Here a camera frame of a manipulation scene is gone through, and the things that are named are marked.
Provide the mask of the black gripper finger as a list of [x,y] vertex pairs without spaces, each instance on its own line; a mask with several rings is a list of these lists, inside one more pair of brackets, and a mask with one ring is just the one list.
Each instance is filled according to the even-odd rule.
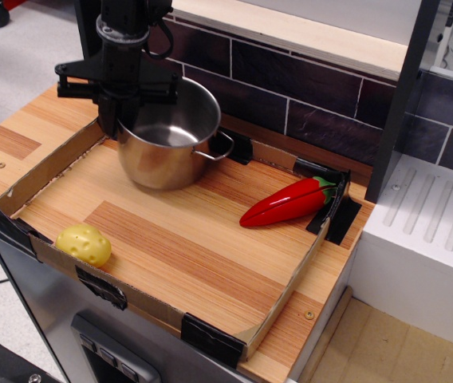
[[120,130],[131,129],[137,121],[140,109],[144,106],[141,97],[131,97],[120,101],[117,120]]
[[109,138],[116,140],[118,136],[117,120],[120,115],[120,104],[111,97],[99,97],[98,107],[98,124],[101,130]]

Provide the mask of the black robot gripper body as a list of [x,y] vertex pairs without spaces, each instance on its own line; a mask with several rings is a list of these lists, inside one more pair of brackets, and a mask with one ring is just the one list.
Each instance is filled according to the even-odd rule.
[[90,99],[102,97],[121,103],[168,104],[177,100],[179,75],[143,58],[141,45],[102,41],[98,53],[82,61],[59,64],[59,97]]

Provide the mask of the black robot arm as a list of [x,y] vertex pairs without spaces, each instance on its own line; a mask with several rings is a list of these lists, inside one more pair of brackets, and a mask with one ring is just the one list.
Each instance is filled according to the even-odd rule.
[[104,134],[116,138],[140,107],[172,104],[180,76],[156,65],[174,43],[164,17],[170,1],[77,1],[84,58],[59,64],[59,97],[90,99]]

